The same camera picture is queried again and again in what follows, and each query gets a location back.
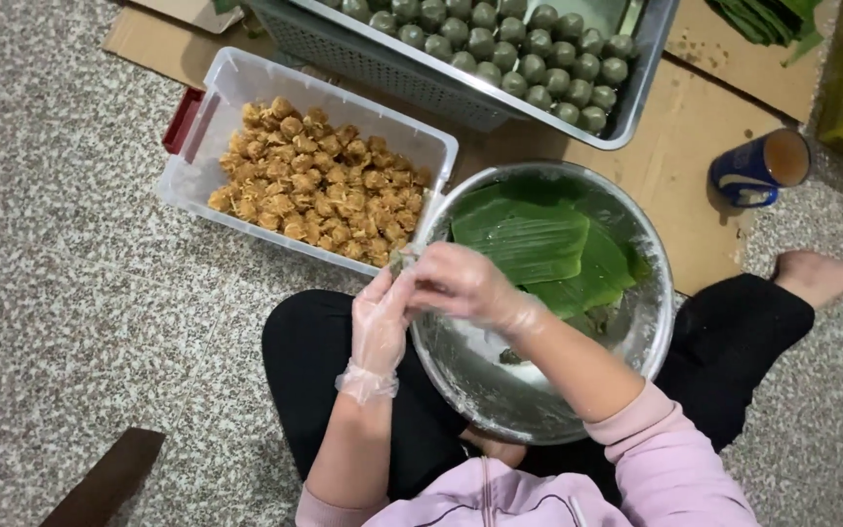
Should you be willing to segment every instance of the stack of banana leaves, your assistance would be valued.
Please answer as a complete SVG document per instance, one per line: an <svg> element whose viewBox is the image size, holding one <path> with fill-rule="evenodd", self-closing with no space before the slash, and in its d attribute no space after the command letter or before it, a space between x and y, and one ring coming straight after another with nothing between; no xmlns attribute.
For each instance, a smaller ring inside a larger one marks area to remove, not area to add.
<svg viewBox="0 0 843 527"><path fill-rule="evenodd" d="M595 307L614 305L651 269L629 240L615 240L582 212L584 200L568 179L497 183L462 198L451 235L490 258L558 318L595 337L606 322Z"/></svg>
<svg viewBox="0 0 843 527"><path fill-rule="evenodd" d="M815 28L815 6L822 0L707 0L708 4L741 35L754 44L789 47L798 41L789 66L823 37Z"/></svg>

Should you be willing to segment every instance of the blue cup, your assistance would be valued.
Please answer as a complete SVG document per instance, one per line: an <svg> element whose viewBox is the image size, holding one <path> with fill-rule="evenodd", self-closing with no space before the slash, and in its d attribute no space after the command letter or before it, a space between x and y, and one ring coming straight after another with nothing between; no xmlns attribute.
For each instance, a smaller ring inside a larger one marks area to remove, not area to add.
<svg viewBox="0 0 843 527"><path fill-rule="evenodd" d="M811 166L805 138L782 128L718 156L708 178L731 205L755 208L775 203L779 188L802 183Z"/></svg>

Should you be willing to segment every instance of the stainless steel bowl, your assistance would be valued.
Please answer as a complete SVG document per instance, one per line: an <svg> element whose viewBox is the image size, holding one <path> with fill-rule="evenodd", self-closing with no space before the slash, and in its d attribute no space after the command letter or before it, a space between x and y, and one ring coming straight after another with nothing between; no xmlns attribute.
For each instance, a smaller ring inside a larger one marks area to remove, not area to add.
<svg viewBox="0 0 843 527"><path fill-rule="evenodd" d="M672 338L672 274L652 223L626 192L600 174L567 162L527 162L485 170L433 203L415 239L424 244L449 239L453 210L473 190L509 178L560 177L576 180L586 192L581 210L605 224L616 239L631 241L652 268L645 282L626 291L616 321L608 324L602 342L652 379ZM553 388L525 381L475 354L451 321L428 313L412 324L411 332L435 387L480 429L528 445L559 445L587 436L581 421Z"/></svg>

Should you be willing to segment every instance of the metal tray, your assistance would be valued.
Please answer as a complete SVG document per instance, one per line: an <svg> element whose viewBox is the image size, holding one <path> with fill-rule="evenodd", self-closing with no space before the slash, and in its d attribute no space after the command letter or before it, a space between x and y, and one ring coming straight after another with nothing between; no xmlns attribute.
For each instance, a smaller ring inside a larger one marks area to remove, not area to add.
<svg viewBox="0 0 843 527"><path fill-rule="evenodd" d="M530 2L529 8L548 3L568 12L562 5L567 1L574 0L540 0ZM531 117L595 148L616 150L629 142L639 123L678 2L645 0L642 10L639 3L627 8L624 2L614 2L621 20L611 32L629 32L624 22L638 17L633 33L640 55L630 64L629 76L620 87L623 93L600 136L570 126L318 0L251 0L250 5L286 52L463 125L489 131L509 118ZM608 33L605 26L599 29Z"/></svg>

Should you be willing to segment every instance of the hand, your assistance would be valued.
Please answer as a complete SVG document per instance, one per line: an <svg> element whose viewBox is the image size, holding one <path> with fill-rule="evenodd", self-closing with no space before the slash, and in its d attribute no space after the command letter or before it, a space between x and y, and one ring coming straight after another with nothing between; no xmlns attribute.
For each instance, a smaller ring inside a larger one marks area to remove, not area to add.
<svg viewBox="0 0 843 527"><path fill-rule="evenodd" d="M388 267L353 299L353 341L350 363L337 379L337 388L363 404L370 397L394 397L398 388L395 368L405 354L405 313L415 291L415 274L404 270L392 281Z"/></svg>
<svg viewBox="0 0 843 527"><path fill-rule="evenodd" d="M428 245L413 268L418 287L408 305L485 325L506 338L528 331L545 306L513 287L493 262L463 245Z"/></svg>

